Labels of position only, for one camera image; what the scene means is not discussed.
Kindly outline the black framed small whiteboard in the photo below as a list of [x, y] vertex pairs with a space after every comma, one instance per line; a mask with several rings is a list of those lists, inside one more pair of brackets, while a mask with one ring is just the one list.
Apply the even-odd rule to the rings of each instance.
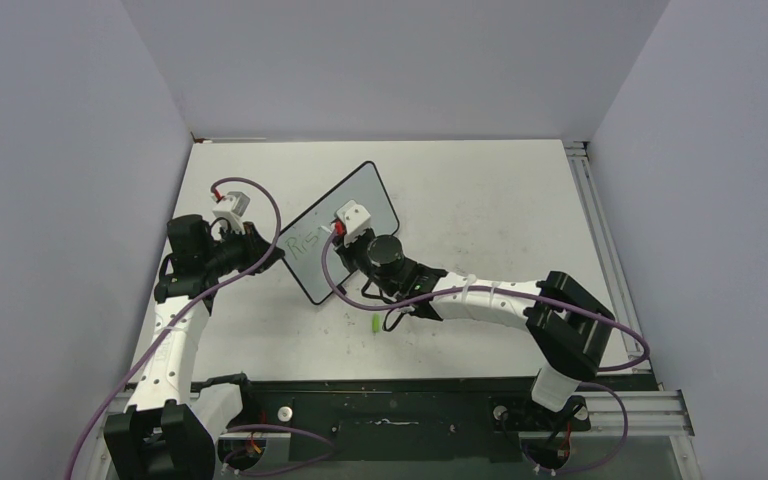
[[283, 261], [306, 297], [315, 305], [323, 303], [332, 294], [323, 276], [321, 253], [337, 210], [351, 200], [364, 206], [371, 214], [374, 233], [398, 232], [400, 219], [372, 161], [357, 166], [281, 231], [278, 246], [285, 252]]

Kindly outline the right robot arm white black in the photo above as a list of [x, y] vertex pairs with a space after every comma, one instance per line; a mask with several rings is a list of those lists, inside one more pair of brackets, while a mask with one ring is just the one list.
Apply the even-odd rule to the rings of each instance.
[[545, 359], [525, 402], [529, 421], [550, 428], [569, 398], [599, 371], [612, 312], [570, 275], [552, 271], [528, 282], [482, 280], [432, 268], [405, 256], [393, 235], [366, 231], [350, 244], [334, 233], [325, 255], [336, 254], [385, 295], [385, 310], [435, 321], [472, 320], [528, 332]]

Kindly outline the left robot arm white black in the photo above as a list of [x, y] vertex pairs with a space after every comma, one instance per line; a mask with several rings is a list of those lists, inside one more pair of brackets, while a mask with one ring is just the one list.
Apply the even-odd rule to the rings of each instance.
[[246, 430], [258, 416], [256, 400], [240, 391], [241, 375], [209, 382], [197, 399], [192, 378], [221, 279], [261, 273], [283, 259], [283, 250], [248, 221], [229, 221], [215, 238], [197, 214], [170, 220], [167, 239], [148, 356], [124, 411], [103, 429], [121, 479], [210, 479], [225, 427]]

